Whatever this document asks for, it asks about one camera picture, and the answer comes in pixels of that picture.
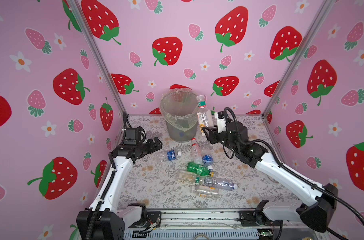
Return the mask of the clear bottle green label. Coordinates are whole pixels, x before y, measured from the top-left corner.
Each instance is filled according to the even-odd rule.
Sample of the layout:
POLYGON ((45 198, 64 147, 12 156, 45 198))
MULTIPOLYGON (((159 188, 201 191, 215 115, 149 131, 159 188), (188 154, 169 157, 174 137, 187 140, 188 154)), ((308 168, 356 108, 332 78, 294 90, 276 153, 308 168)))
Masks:
POLYGON ((205 135, 203 127, 208 127, 208 128, 214 127, 212 111, 207 108, 206 99, 207 97, 205 95, 197 96, 197 103, 198 103, 197 116, 202 136, 205 135))

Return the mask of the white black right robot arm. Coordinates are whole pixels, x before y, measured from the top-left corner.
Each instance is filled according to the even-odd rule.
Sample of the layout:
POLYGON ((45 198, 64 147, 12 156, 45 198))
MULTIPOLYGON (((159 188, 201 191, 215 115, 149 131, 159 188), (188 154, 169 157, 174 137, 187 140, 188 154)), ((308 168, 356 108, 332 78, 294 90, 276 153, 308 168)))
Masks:
POLYGON ((269 220, 301 221, 310 229, 324 233, 337 207, 338 189, 332 184, 322 185, 299 174, 294 169, 277 161, 275 154, 267 149, 262 140, 242 143, 237 137, 235 123, 225 131, 203 128, 211 144, 222 144, 231 150, 242 163, 249 165, 278 181, 294 193, 301 201, 297 207, 277 207, 273 203, 260 205, 263 215, 269 220))

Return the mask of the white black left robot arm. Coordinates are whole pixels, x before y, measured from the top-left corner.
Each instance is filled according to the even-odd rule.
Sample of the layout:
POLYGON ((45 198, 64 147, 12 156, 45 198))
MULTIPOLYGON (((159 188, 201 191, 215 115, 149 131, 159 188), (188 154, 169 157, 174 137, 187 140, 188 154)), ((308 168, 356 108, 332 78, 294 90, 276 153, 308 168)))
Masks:
POLYGON ((162 149, 159 138, 143 143, 125 140, 111 153, 105 182, 90 207, 80 211, 76 223, 83 240, 122 240, 132 225, 144 226, 148 216, 145 204, 129 204, 118 212, 118 202, 124 183, 136 160, 162 149))

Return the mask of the silver mesh waste bin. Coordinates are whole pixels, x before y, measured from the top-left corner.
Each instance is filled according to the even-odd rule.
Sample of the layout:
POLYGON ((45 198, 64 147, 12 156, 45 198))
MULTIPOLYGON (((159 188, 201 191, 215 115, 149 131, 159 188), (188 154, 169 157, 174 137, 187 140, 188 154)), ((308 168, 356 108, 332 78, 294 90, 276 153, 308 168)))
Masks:
POLYGON ((160 101, 160 112, 172 140, 184 143, 196 136, 198 103, 197 95, 192 90, 169 90, 160 101))

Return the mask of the clear green bin liner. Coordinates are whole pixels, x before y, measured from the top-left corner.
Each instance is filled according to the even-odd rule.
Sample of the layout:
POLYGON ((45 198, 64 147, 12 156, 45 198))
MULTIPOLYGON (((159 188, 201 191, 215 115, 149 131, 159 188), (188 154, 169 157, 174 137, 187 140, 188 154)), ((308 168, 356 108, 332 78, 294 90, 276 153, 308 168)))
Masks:
POLYGON ((186 132, 198 122, 197 94, 191 89, 172 89, 160 101, 160 112, 171 127, 186 132))

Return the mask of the Pocari Sweat bottle in pile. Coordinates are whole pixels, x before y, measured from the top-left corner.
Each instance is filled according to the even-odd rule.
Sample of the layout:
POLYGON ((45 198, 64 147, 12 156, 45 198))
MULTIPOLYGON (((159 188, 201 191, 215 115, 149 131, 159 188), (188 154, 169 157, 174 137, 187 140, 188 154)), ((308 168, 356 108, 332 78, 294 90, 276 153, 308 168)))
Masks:
POLYGON ((213 170, 214 159, 208 146, 202 147, 202 161, 203 165, 207 167, 209 171, 213 170))

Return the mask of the Pocari Sweat bottle lying apart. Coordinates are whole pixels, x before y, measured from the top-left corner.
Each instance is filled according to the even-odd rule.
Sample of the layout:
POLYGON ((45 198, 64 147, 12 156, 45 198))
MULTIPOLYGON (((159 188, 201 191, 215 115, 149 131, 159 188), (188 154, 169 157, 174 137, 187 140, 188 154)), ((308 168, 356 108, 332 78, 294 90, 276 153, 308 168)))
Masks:
POLYGON ((155 153, 155 159, 159 161, 175 161, 182 155, 179 150, 167 150, 155 153))

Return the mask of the white bottle red cap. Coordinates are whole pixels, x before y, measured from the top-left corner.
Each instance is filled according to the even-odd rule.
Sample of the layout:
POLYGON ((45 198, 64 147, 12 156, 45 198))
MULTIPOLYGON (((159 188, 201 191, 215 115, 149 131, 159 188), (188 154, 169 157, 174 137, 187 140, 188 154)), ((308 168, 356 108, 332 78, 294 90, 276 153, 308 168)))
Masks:
POLYGON ((194 162, 196 164, 202 165, 203 164, 202 151, 195 138, 192 138, 191 152, 194 162))

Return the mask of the green Sprite bottle yellow cap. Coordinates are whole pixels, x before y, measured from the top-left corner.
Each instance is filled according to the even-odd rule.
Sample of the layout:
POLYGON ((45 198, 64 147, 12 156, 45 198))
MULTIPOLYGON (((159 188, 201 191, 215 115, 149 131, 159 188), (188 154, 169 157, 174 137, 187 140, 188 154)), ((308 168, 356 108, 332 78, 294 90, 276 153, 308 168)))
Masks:
POLYGON ((209 170, 204 165, 196 164, 195 162, 188 163, 187 171, 194 173, 198 176, 202 176, 202 177, 206 177, 206 176, 213 177, 214 176, 214 172, 212 170, 209 170))

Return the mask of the clear bottle blue cap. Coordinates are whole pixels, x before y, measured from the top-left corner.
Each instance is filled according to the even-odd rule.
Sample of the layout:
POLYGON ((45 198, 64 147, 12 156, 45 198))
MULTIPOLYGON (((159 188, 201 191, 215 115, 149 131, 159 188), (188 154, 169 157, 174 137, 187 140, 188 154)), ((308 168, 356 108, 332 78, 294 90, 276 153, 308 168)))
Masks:
POLYGON ((201 183, 207 187, 212 187, 226 191, 233 191, 238 189, 238 184, 234 183, 231 180, 220 179, 220 178, 204 177, 201 180, 201 183))

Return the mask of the clear bottle yellow label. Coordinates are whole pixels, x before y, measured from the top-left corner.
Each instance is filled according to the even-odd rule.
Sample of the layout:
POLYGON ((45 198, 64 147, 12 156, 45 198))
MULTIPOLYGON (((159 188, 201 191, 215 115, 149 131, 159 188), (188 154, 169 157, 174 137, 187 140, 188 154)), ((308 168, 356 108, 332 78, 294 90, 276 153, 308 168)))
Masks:
POLYGON ((176 173, 176 179, 180 182, 190 183, 190 184, 201 184, 202 178, 195 173, 178 170, 176 173))

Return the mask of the clear tea bottle front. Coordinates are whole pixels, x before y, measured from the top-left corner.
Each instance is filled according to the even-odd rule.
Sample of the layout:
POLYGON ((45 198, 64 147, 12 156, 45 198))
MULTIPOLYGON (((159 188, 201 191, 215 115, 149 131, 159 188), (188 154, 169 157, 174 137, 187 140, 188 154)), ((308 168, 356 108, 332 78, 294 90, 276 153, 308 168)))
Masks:
POLYGON ((202 198, 218 199, 220 197, 219 190, 203 185, 192 186, 191 192, 202 198))

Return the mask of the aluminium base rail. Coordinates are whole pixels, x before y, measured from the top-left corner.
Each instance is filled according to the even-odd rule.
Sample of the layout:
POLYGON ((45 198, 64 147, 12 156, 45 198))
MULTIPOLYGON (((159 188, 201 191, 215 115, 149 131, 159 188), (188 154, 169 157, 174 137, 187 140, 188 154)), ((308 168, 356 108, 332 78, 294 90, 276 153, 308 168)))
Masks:
POLYGON ((259 224, 253 209, 148 209, 143 226, 133 225, 125 240, 274 240, 280 221, 259 224))

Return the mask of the aluminium frame post left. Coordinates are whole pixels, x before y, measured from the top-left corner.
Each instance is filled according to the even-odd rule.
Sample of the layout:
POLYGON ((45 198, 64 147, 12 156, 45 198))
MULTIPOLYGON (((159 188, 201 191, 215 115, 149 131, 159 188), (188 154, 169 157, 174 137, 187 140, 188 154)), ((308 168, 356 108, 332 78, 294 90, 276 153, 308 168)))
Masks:
POLYGON ((90 50, 92 51, 92 54, 95 58, 95 61, 100 69, 100 72, 102 73, 105 82, 116 102, 116 104, 118 105, 119 109, 122 112, 126 112, 126 108, 121 100, 121 98, 119 97, 119 93, 118 90, 116 89, 116 86, 114 84, 114 81, 110 75, 110 72, 108 71, 108 68, 105 64, 105 61, 101 55, 101 52, 94 40, 94 36, 87 24, 86 18, 84 17, 84 14, 81 11, 81 6, 80 3, 78 1, 75 0, 69 0, 68 4, 70 5, 70 7, 72 8, 72 12, 73 15, 79 25, 79 27, 81 28, 81 31, 89 45, 90 50))

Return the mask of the aluminium frame post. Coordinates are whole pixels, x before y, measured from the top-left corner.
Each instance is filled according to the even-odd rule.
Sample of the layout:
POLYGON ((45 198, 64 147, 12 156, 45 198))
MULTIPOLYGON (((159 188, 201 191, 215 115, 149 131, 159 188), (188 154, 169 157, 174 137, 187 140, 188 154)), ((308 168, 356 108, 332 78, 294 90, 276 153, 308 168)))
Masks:
POLYGON ((308 28, 305 36, 303 37, 302 42, 299 45, 299 49, 296 51, 296 53, 294 54, 294 57, 292 58, 288 67, 286 68, 283 76, 280 79, 280 82, 279 82, 276 90, 274 91, 274 94, 273 94, 271 100, 269 101, 264 113, 262 114, 263 120, 267 119, 268 113, 272 110, 275 102, 277 101, 281 92, 285 88, 285 85, 287 84, 288 80, 290 79, 292 74, 295 72, 296 66, 301 61, 305 50, 307 49, 308 45, 312 42, 312 40, 316 36, 318 30, 320 29, 323 22, 329 15, 334 4, 335 4, 335 1, 326 0, 326 1, 323 1, 322 4, 320 5, 320 8, 318 9, 317 13, 315 14, 314 19, 312 20, 311 24, 309 25, 309 28, 308 28))
POLYGON ((118 90, 116 89, 116 86, 114 84, 114 81, 110 75, 110 72, 108 71, 108 68, 105 64, 105 61, 101 55, 101 52, 94 40, 94 36, 87 24, 86 18, 84 17, 84 14, 81 11, 81 6, 80 3, 78 1, 75 0, 69 0, 68 4, 70 5, 70 7, 72 8, 72 12, 73 15, 79 25, 79 27, 81 28, 81 31, 89 45, 90 50, 92 51, 92 54, 95 58, 95 61, 100 69, 100 72, 102 73, 105 82, 116 102, 116 104, 118 105, 119 109, 122 112, 126 112, 126 108, 121 100, 121 98, 119 97, 119 93, 118 90))

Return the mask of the aluminium frame post right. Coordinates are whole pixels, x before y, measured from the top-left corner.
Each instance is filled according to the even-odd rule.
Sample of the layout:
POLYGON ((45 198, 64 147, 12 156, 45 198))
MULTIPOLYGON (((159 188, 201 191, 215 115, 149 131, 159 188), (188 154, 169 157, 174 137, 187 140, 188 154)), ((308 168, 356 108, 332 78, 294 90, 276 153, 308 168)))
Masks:
POLYGON ((320 29, 323 22, 329 15, 334 4, 335 4, 335 1, 326 0, 326 1, 323 1, 322 4, 320 5, 320 8, 318 9, 317 13, 315 14, 314 19, 312 20, 311 24, 309 25, 309 28, 308 28, 305 36, 303 37, 302 42, 299 45, 299 49, 296 51, 296 53, 294 54, 294 57, 292 58, 288 67, 286 68, 283 76, 280 79, 280 82, 279 82, 276 90, 274 91, 274 94, 273 94, 271 100, 269 101, 264 113, 262 114, 263 120, 267 119, 268 113, 272 110, 275 102, 277 101, 281 92, 285 88, 285 85, 287 84, 288 80, 290 79, 292 74, 295 72, 296 66, 301 61, 305 50, 307 49, 308 45, 312 42, 312 40, 316 36, 318 30, 320 29))

